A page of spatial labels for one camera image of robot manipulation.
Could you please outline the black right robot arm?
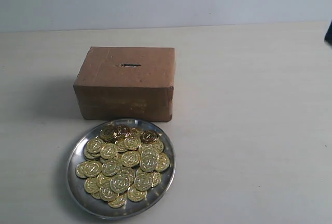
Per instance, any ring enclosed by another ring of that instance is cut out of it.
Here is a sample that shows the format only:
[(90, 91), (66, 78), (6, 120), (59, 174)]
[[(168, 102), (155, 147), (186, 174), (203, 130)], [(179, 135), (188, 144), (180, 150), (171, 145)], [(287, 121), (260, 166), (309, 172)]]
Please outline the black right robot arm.
[(325, 34), (324, 42), (332, 46), (332, 22), (330, 23), (330, 26)]

